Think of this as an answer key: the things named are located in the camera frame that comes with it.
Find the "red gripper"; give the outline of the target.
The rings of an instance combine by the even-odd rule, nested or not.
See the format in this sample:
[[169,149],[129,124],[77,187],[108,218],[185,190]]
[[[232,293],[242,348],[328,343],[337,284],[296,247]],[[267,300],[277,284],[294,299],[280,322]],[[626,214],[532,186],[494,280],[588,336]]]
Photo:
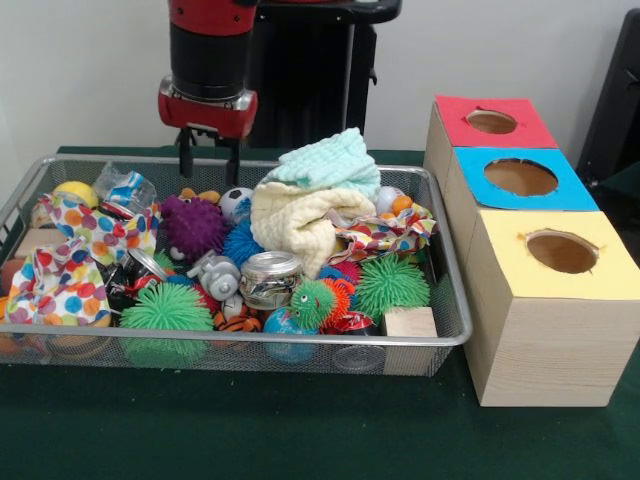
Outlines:
[[193,175],[192,147],[196,145],[193,130],[216,133],[225,138],[224,144],[230,150],[226,184],[237,186],[243,139],[252,130],[257,109],[258,95],[254,91],[244,90],[230,101],[205,102],[186,97],[174,87],[172,77],[165,76],[159,86],[158,111],[165,125],[181,129],[178,135],[180,175],[184,178]]

